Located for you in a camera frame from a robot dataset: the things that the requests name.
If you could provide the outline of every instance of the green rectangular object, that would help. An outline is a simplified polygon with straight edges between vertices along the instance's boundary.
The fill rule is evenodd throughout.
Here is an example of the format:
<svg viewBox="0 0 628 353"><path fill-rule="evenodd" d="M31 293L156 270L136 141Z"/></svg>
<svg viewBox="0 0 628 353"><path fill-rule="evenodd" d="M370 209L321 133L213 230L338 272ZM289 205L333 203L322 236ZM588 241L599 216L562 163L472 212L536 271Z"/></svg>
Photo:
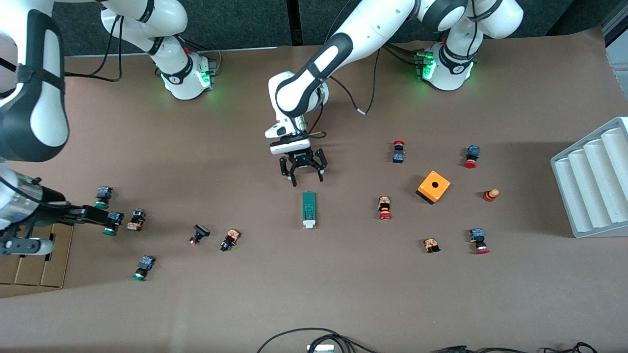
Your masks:
<svg viewBox="0 0 628 353"><path fill-rule="evenodd" d="M303 192L303 228L316 228L316 194Z"/></svg>

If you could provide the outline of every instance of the table surface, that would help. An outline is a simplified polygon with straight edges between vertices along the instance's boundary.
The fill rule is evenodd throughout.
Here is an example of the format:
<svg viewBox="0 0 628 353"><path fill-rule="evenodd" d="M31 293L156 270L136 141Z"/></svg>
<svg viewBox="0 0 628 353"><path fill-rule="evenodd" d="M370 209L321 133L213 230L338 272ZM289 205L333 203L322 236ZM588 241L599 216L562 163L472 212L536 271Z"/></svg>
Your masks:
<svg viewBox="0 0 628 353"><path fill-rule="evenodd" d="M412 43L408 48L428 46ZM13 167L92 204L145 208L141 233L114 238L77 226L60 291L0 300L6 352L254 352L297 327L327 327L381 352L451 345L534 352L579 340L625 352L628 238L574 239L550 158L628 102L606 61L600 30L486 41L465 85L440 92L382 52L371 112L358 114L330 82L314 140L329 160L325 181L279 171L264 131L274 123L267 80L298 70L315 47L227 52L213 92L177 101L148 57L125 57L124 79L67 80L71 137L54 160ZM99 58L67 60L89 72ZM105 70L116 74L116 62ZM335 76L361 108L374 56ZM316 118L310 113L309 119ZM392 142L406 161L391 162ZM471 144L474 170L462 167ZM436 170L452 183L428 205L414 191ZM501 191L492 204L481 193ZM317 193L318 225L301 228L301 192ZM377 218L377 198L392 219ZM194 224L212 235L187 242ZM219 244L242 233L233 250ZM475 255L482 227L490 253ZM442 251L427 254L435 237ZM145 283L131 279L143 254L157 257ZM303 352L322 333L293 334L269 352Z"/></svg>

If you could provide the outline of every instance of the orange box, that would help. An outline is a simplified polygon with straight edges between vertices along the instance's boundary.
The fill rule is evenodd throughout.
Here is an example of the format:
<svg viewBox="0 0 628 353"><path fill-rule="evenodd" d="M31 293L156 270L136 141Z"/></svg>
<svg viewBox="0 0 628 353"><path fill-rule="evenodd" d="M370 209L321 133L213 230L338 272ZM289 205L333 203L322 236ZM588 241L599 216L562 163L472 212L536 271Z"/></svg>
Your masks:
<svg viewBox="0 0 628 353"><path fill-rule="evenodd" d="M0 256L0 298L63 288L73 229L65 224L33 229L32 237L52 240L48 255Z"/></svg>
<svg viewBox="0 0 628 353"><path fill-rule="evenodd" d="M451 185L449 180L443 178L435 171L431 171L423 183L416 189L416 194L426 200L430 205L436 203Z"/></svg>

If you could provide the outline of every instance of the cardboard box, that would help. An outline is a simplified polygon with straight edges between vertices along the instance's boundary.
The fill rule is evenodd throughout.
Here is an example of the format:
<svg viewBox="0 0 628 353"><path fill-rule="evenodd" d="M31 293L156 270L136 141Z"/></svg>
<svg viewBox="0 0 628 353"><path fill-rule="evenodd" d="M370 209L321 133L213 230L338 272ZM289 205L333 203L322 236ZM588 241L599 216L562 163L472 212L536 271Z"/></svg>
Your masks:
<svg viewBox="0 0 628 353"><path fill-rule="evenodd" d="M63 288L73 227L55 224L33 229L32 237L51 239L55 247L46 256L0 256L0 298Z"/></svg>

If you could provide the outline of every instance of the white plastic box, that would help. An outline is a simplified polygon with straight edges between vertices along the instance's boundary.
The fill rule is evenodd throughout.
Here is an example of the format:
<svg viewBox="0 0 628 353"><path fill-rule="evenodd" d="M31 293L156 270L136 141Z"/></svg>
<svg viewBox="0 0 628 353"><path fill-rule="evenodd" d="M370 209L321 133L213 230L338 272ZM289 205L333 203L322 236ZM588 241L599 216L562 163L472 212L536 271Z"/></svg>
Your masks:
<svg viewBox="0 0 628 353"><path fill-rule="evenodd" d="M628 236L628 117L616 117L551 159L573 235Z"/></svg>

